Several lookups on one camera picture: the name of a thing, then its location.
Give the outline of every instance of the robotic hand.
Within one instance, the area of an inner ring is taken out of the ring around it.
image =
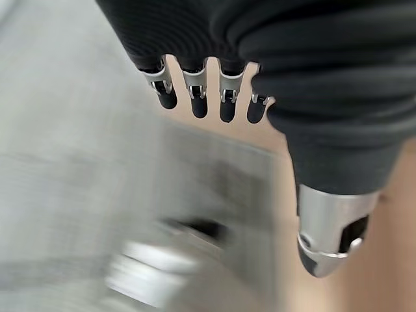
[[[333,272],[363,242],[369,216],[416,131],[416,1],[97,0],[167,109],[165,62],[181,66],[197,118],[207,57],[220,63],[220,117],[232,121],[247,62],[260,65],[248,120],[285,133],[306,270]]]

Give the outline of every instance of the beige floor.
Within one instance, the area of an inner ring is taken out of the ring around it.
[[[250,64],[246,70],[236,117],[228,124],[219,118],[216,61],[209,59],[207,65],[209,112],[202,120],[193,117],[179,67],[173,58],[169,61],[178,106],[170,112],[160,109],[162,114],[274,152],[281,308],[296,312],[416,311],[416,143],[408,142],[404,148],[372,219],[365,246],[332,276],[315,279],[303,270],[297,256],[294,182],[285,138],[266,118],[252,125],[245,117],[255,66]]]

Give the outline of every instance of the black fingertip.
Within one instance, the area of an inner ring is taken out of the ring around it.
[[[204,118],[208,113],[208,102],[207,97],[205,96],[203,99],[200,97],[195,97],[194,99],[190,100],[192,105],[192,112],[194,116],[197,118]]]
[[[174,109],[177,104],[175,89],[172,87],[172,91],[170,93],[162,93],[159,95],[159,101],[164,108]]]
[[[223,122],[230,122],[234,119],[235,115],[235,103],[227,99],[225,102],[221,102],[220,105],[220,118]]]
[[[248,105],[247,120],[251,124],[254,124],[254,123],[256,124],[263,117],[265,113],[265,108],[266,108],[266,105],[264,105],[263,103],[259,103],[259,102],[254,103],[253,100],[251,100],[250,104]]]
[[[311,274],[312,276],[316,276],[315,269],[317,267],[317,263],[306,255],[306,253],[300,246],[299,242],[298,242],[298,251],[299,251],[300,261],[304,265],[305,270],[307,270],[309,274]]]

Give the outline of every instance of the gray carpet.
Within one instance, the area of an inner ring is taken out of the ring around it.
[[[272,307],[271,156],[152,105],[93,1],[21,0],[1,25],[0,312],[94,304],[124,239],[188,216],[231,228],[227,265]]]

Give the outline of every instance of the ribbed black fabric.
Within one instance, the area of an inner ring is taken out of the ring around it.
[[[379,189],[416,133],[415,0],[98,3],[136,63],[166,53],[260,63],[253,88],[276,98],[268,118],[287,135],[298,183]]]

